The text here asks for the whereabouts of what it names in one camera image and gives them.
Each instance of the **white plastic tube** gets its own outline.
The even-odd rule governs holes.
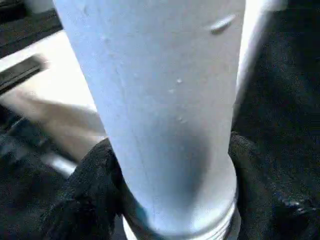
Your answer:
[[[55,4],[122,169],[130,230],[223,239],[244,0]]]

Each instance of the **black fabric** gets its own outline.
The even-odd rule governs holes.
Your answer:
[[[320,239],[320,12],[289,6],[270,13],[235,104],[240,240]]]
[[[44,216],[46,240],[111,239],[116,214],[122,213],[122,174],[108,139],[81,161]]]
[[[3,106],[0,116],[0,239],[111,239],[115,220],[125,239],[115,219],[122,174],[108,139],[65,179],[41,162],[53,143],[38,125]]]
[[[65,182],[40,157],[34,148],[0,131],[0,239],[39,239],[42,214]]]

